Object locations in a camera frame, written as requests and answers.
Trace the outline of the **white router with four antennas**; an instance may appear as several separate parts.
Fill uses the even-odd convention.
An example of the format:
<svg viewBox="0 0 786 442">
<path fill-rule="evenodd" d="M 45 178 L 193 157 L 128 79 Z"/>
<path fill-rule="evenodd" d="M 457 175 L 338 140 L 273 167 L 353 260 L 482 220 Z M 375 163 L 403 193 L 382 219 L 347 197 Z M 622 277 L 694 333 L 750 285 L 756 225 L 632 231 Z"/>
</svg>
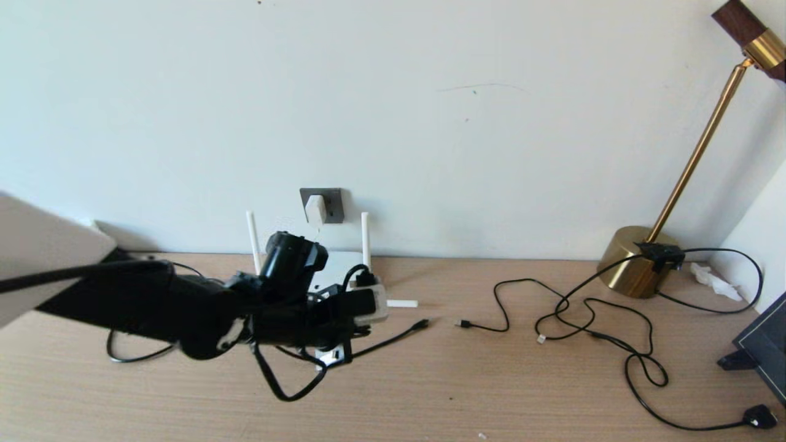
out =
<svg viewBox="0 0 786 442">
<path fill-rule="evenodd" d="M 259 239 L 256 230 L 256 222 L 252 211 L 245 212 L 248 234 L 252 243 L 252 256 L 256 273 L 260 273 L 263 264 L 263 255 L 259 246 Z M 318 272 L 312 279 L 311 293 L 317 293 L 330 285 L 343 282 L 348 269 L 356 264 L 365 264 L 369 268 L 372 266 L 371 245 L 370 245 L 370 213 L 361 213 L 361 252 L 329 252 L 329 259 L 323 271 Z"/>
</svg>

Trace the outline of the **white power adapter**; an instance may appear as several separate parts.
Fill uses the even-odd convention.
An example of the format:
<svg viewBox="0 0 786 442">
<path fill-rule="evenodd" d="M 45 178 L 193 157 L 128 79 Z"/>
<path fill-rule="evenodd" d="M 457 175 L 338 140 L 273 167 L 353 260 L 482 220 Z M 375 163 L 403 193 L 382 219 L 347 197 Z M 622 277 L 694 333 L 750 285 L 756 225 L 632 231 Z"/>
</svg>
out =
<svg viewBox="0 0 786 442">
<path fill-rule="evenodd" d="M 304 206 L 306 221 L 314 229 L 325 225 L 328 217 L 327 204 L 322 194 L 311 194 Z"/>
</svg>

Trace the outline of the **brass desk lamp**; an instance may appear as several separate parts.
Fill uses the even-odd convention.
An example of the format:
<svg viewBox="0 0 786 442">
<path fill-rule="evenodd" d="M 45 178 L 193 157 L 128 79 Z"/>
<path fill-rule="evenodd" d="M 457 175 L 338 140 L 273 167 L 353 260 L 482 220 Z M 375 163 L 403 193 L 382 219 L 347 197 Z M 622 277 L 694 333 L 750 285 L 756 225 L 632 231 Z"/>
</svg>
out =
<svg viewBox="0 0 786 442">
<path fill-rule="evenodd" d="M 786 42 L 763 23 L 744 0 L 725 0 L 711 17 L 738 45 L 743 60 L 731 70 L 729 79 L 720 93 L 715 109 L 711 112 L 704 131 L 691 152 L 679 179 L 660 210 L 652 227 L 626 226 L 615 232 L 597 271 L 601 282 L 613 291 L 631 298 L 647 299 L 657 296 L 672 269 L 661 274 L 653 273 L 651 262 L 641 257 L 635 242 L 676 244 L 674 238 L 664 234 L 666 221 L 672 215 L 688 182 L 718 128 L 725 112 L 743 82 L 747 71 L 756 68 L 781 86 L 786 86 Z"/>
</svg>

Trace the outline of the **crumpled white tissue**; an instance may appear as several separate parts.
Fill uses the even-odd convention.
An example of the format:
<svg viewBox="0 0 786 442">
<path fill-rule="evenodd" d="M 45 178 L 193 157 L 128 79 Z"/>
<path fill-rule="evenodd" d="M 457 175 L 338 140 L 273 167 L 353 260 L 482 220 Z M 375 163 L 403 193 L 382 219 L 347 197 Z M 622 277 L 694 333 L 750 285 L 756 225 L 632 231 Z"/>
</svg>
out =
<svg viewBox="0 0 786 442">
<path fill-rule="evenodd" d="M 737 291 L 736 286 L 714 274 L 713 269 L 710 266 L 699 263 L 691 263 L 690 273 L 695 277 L 696 282 L 711 288 L 714 293 L 727 297 L 731 300 L 743 300 L 743 297 Z"/>
</svg>

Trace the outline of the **black clip stand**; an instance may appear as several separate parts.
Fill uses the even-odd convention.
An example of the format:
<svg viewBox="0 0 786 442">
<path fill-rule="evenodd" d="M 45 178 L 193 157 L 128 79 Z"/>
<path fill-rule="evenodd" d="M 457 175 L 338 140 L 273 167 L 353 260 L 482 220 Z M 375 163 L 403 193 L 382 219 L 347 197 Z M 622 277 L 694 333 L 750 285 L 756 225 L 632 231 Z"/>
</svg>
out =
<svg viewBox="0 0 786 442">
<path fill-rule="evenodd" d="M 727 354 L 717 361 L 721 369 L 731 370 L 754 370 L 759 367 L 759 361 L 747 349 L 738 349 Z"/>
</svg>

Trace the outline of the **dark teal patterned board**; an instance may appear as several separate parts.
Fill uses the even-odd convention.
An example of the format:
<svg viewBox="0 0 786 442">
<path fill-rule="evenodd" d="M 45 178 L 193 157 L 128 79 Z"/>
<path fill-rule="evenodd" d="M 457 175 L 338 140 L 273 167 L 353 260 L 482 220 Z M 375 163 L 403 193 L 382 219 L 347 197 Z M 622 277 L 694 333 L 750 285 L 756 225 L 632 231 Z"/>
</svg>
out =
<svg viewBox="0 0 786 442">
<path fill-rule="evenodd" d="M 786 408 L 786 291 L 733 339 L 758 363 L 755 370 Z"/>
</svg>

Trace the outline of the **grey wall socket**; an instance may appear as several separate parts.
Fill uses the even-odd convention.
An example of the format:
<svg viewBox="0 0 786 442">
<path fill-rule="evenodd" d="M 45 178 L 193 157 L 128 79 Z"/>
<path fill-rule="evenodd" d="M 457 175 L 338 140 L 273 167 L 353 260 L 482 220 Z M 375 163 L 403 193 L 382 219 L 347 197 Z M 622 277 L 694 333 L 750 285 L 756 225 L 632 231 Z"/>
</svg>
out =
<svg viewBox="0 0 786 442">
<path fill-rule="evenodd" d="M 322 194 L 327 204 L 328 217 L 325 224 L 341 224 L 344 221 L 343 194 L 341 188 L 301 188 L 299 191 L 303 209 L 311 194 Z"/>
</svg>

